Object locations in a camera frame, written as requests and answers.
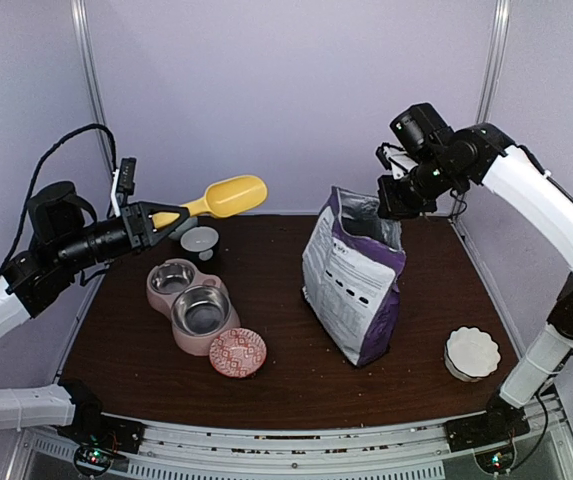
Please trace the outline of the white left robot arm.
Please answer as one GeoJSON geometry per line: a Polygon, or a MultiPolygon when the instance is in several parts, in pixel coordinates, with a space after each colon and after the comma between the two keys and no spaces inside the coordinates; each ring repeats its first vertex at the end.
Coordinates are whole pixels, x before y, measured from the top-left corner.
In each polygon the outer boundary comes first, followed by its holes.
{"type": "MultiPolygon", "coordinates": [[[[188,206],[128,203],[129,192],[118,187],[116,212],[105,220],[98,220],[70,181],[28,198],[32,238],[0,271],[0,350],[9,340],[36,332],[38,317],[48,314],[88,268],[154,247],[191,215],[188,206]]],[[[0,381],[0,431],[53,425],[99,444],[110,433],[101,410],[100,400],[80,381],[26,375],[0,381]]]]}

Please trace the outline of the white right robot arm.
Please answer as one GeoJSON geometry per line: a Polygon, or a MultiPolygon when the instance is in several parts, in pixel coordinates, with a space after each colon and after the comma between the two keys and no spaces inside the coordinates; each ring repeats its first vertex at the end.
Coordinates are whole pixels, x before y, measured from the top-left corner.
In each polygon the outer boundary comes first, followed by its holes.
{"type": "Polygon", "coordinates": [[[523,407],[573,351],[573,198],[530,150],[490,123],[453,130],[429,103],[410,106],[390,129],[407,160],[383,143],[376,156],[387,174],[378,180],[382,218],[414,219],[433,213],[445,193],[481,185],[512,206],[559,252],[569,276],[541,333],[502,382],[494,407],[479,419],[485,440],[501,440],[523,407]]]}

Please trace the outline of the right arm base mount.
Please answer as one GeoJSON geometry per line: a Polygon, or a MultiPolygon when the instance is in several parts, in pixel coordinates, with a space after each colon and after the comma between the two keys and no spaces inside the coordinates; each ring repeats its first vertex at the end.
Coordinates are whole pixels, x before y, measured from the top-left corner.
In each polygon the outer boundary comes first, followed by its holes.
{"type": "Polygon", "coordinates": [[[449,420],[444,424],[451,452],[508,442],[530,432],[523,407],[516,408],[495,392],[482,413],[449,420]]]}

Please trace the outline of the yellow plastic food scoop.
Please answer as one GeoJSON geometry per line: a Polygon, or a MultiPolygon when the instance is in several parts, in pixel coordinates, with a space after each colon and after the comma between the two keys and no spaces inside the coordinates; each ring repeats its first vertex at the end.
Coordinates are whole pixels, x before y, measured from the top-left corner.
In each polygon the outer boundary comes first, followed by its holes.
{"type": "Polygon", "coordinates": [[[260,206],[267,197],[268,188],[261,178],[241,175],[211,184],[200,198],[181,206],[189,210],[189,217],[228,218],[260,206]]]}

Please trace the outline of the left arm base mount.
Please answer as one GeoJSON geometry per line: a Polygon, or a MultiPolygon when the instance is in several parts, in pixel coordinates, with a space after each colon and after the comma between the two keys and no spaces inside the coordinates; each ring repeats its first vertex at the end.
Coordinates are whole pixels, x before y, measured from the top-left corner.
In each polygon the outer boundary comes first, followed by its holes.
{"type": "Polygon", "coordinates": [[[141,422],[104,414],[99,397],[80,380],[60,380],[58,385],[70,395],[74,406],[72,423],[56,427],[59,436],[104,451],[139,452],[145,430],[141,422]]]}

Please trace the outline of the purple puppy food bag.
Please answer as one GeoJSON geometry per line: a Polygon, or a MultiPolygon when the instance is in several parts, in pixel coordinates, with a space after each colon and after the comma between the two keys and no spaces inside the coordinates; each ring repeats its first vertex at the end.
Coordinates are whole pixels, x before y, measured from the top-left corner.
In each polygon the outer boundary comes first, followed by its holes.
{"type": "Polygon", "coordinates": [[[332,187],[302,254],[303,297],[358,368],[389,348],[407,259],[401,223],[378,208],[375,196],[332,187]]]}

